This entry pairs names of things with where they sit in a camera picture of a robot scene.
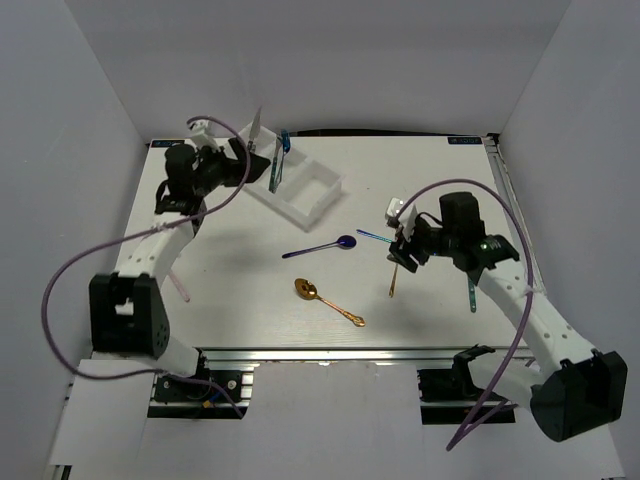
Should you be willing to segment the dark handled steak knife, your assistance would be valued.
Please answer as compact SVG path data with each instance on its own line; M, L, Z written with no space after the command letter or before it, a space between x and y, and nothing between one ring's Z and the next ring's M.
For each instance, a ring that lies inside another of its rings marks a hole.
M249 151L250 151L251 145L253 143L256 143L256 140L261 132L261 112L262 112L262 107L259 107L255 113L255 116L253 118L253 121L250 127L248 142L247 142L247 147Z

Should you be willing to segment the ornate silver fork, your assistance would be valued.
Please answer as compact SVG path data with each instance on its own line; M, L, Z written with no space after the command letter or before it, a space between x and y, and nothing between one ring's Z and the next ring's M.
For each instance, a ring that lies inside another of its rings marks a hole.
M279 163L278 163L278 169L277 169L276 178L274 181L274 193L278 190L279 185L282 182L285 157L286 157L286 151L283 150L281 159L279 160Z

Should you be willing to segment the teal handled silver fork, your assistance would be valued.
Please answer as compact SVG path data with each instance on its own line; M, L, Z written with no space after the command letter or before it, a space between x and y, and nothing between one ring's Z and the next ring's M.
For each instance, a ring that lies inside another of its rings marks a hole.
M276 142L275 142L275 148L272 156L272 161L271 161L271 172L270 172L270 179L269 179L270 193L276 192L276 178L277 178L277 170L278 170L279 156L280 156L281 149L282 149L282 140L279 136L277 136Z

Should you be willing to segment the blue iridescent fork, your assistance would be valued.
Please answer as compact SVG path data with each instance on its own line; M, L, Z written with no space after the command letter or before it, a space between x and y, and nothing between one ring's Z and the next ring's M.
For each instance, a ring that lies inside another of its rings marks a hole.
M291 138L290 133L286 129L280 131L280 140L283 152L287 154L291 150Z

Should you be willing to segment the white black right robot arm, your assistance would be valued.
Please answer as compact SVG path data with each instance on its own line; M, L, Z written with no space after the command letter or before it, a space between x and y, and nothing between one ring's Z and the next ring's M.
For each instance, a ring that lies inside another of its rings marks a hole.
M472 399L492 388L526 408L556 442L618 420L628 372L622 357L600 352L529 285L518 251L504 236L486 233L472 193L443 195L440 209L441 223L432 226L415 207L392 199L385 213L395 231L389 260L416 272L432 256L451 259L510 320L538 363L510 364L494 381L500 357L490 347L471 347L454 358L453 390Z

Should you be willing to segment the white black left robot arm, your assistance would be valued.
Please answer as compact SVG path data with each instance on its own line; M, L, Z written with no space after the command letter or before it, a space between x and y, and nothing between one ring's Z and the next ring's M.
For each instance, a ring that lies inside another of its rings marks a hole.
M156 231L144 235L113 273L97 274L89 283L93 350L139 359L178 375L177 387L191 399L209 392L212 377L201 368L200 351L171 333L161 286L200 230L205 198L218 187L254 183L271 165L264 157L247 154L236 140L230 145L234 157L222 147L169 147L164 153L166 178L155 193Z

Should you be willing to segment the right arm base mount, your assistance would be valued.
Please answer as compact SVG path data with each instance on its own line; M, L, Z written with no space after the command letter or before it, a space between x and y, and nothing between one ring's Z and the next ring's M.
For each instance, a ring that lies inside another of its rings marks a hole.
M471 382L468 364L494 352L486 345L475 345L456 354L449 368L417 372L423 425L454 425L464 420L483 393Z

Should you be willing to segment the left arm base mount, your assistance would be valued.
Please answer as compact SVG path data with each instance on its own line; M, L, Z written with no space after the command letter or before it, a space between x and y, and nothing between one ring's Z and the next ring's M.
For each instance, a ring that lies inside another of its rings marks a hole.
M202 352L196 383L166 375L156 378L147 417L240 420L249 406L250 375L247 367L212 360Z

